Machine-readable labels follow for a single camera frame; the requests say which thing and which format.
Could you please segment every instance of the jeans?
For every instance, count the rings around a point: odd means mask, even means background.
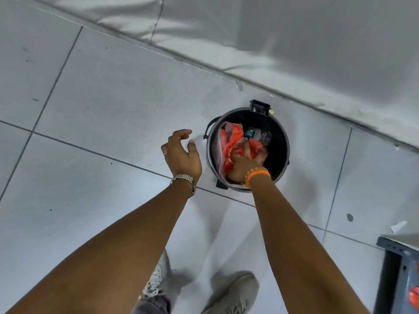
[[[164,294],[158,294],[150,298],[140,300],[131,314],[170,314],[170,300]]]

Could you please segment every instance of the hand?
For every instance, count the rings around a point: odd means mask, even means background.
[[[188,143],[188,152],[185,151],[181,140],[189,138],[192,130],[183,129],[173,132],[166,144],[161,146],[164,158],[173,176],[177,174],[188,174],[194,179],[195,184],[202,174],[201,160],[193,140]]]
[[[250,156],[250,144],[249,141],[244,141],[244,156],[241,157],[235,152],[230,154],[230,158],[233,161],[233,171],[228,174],[228,178],[234,182],[245,184],[246,174],[251,169],[262,167],[267,154],[265,152],[259,153],[256,158],[252,159]]]

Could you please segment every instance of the bucket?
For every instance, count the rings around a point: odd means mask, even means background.
[[[224,122],[241,123],[244,130],[248,127],[260,128],[262,131],[270,131],[272,133],[272,141],[268,144],[266,150],[268,156],[265,159],[264,167],[269,171],[272,180],[277,182],[285,173],[285,169],[289,164],[290,145],[287,134],[279,121],[270,115],[270,105],[252,100],[250,107],[237,108],[227,112],[226,114],[213,119],[205,130],[204,139],[207,139],[207,162],[212,172],[217,177],[217,187],[222,189],[237,190],[238,192],[251,192],[248,188],[242,188],[238,184],[229,183],[217,171],[215,161],[212,156],[211,148],[217,139],[218,129]]]

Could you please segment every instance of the person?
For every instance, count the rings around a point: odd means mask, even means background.
[[[173,132],[161,147],[173,176],[181,177],[71,253],[7,313],[170,313],[170,300],[162,288],[169,270],[163,252],[202,174],[194,142],[189,141],[188,152],[181,145],[191,132]],[[368,313],[308,226],[270,176],[262,173],[264,156],[252,159],[246,143],[244,156],[233,153],[232,160],[229,178],[249,182],[266,253],[288,313]],[[254,275],[244,274],[203,313],[248,313],[258,289]]]

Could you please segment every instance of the silver wristwatch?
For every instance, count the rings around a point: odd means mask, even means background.
[[[196,191],[196,185],[195,185],[195,182],[194,182],[194,178],[189,176],[188,174],[177,174],[172,178],[172,180],[170,181],[170,184],[173,183],[175,180],[180,179],[180,178],[181,179],[186,179],[189,183],[192,184],[192,188],[193,188],[192,189],[192,194],[191,194],[191,196],[189,196],[189,198],[191,198],[193,195],[195,195],[195,191]]]

